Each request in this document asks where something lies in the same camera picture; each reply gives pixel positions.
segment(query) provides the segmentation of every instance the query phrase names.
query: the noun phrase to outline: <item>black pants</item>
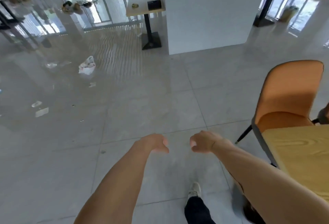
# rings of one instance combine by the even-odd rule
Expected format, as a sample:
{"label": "black pants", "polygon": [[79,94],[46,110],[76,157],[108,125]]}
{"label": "black pants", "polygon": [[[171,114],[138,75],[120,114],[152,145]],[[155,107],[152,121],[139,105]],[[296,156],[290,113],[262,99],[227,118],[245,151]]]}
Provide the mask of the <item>black pants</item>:
{"label": "black pants", "polygon": [[216,224],[200,197],[193,196],[188,199],[184,213],[188,224]]}

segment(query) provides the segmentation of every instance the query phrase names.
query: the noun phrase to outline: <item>floor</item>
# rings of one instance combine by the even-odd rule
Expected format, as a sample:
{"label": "floor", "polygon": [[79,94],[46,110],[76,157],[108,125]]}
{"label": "floor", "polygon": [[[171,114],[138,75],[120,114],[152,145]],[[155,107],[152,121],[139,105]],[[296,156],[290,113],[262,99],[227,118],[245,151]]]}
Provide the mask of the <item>floor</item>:
{"label": "floor", "polygon": [[[156,132],[169,139],[170,154],[150,155],[133,223],[186,223],[189,186],[199,181],[217,224],[247,224],[227,170],[213,155],[193,154],[189,137],[208,129],[235,141],[275,65],[328,66],[327,0],[302,28],[252,28],[246,44],[171,56],[165,13],[151,18],[163,47],[142,51],[142,19],[125,17],[126,0],[98,0],[81,16],[63,14],[64,1],[11,6],[25,21],[0,34],[0,219],[72,224],[132,143]],[[78,74],[90,55],[95,71]],[[312,118],[328,94],[325,70]],[[252,133],[239,146],[268,161]]]}

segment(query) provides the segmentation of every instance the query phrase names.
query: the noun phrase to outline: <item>forearm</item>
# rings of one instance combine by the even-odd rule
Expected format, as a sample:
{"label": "forearm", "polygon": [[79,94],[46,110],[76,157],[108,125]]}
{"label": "forearm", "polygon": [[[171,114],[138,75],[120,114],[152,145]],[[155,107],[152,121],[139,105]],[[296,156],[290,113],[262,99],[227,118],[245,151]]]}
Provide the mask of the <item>forearm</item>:
{"label": "forearm", "polygon": [[74,224],[131,223],[150,150],[137,141],[109,170]]}
{"label": "forearm", "polygon": [[213,153],[266,223],[328,223],[329,205],[284,172],[227,142]]}

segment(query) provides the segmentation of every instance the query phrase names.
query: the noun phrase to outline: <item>person's right arm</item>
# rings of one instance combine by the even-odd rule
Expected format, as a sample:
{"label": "person's right arm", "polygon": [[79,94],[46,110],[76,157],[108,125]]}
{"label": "person's right arm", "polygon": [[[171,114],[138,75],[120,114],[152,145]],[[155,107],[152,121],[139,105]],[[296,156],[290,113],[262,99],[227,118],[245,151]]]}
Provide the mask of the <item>person's right arm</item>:
{"label": "person's right arm", "polygon": [[191,137],[190,145],[194,152],[212,152],[218,157],[266,224],[329,223],[325,200],[228,139],[201,131]]}

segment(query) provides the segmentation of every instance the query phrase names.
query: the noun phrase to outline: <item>hand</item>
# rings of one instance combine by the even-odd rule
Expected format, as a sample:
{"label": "hand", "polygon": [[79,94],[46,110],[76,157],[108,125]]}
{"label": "hand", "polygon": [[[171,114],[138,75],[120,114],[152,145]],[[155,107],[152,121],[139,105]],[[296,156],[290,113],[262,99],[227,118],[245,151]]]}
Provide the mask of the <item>hand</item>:
{"label": "hand", "polygon": [[147,135],[142,137],[137,142],[142,143],[149,152],[154,151],[169,153],[169,149],[167,147],[168,140],[161,134]]}
{"label": "hand", "polygon": [[226,141],[221,135],[211,131],[200,131],[190,138],[190,146],[193,152],[209,153],[216,142]]}

